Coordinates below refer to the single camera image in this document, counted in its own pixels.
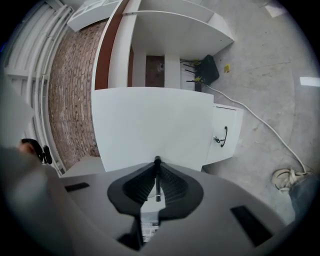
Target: red wood trim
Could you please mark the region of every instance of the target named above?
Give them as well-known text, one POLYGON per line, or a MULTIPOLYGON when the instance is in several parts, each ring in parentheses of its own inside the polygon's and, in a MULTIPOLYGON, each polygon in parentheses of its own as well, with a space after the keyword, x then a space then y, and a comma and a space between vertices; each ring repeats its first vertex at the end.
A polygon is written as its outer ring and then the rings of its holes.
POLYGON ((110 17, 111 20, 102 40, 98 61, 96 64, 94 90, 108 88, 112 48, 114 46, 118 27, 122 19, 122 13, 124 12, 128 2, 129 0, 122 0, 114 15, 110 17))
POLYGON ((130 47, 129 67, 128 67, 128 87, 132 87, 132 75, 134 72, 134 50, 130 47))

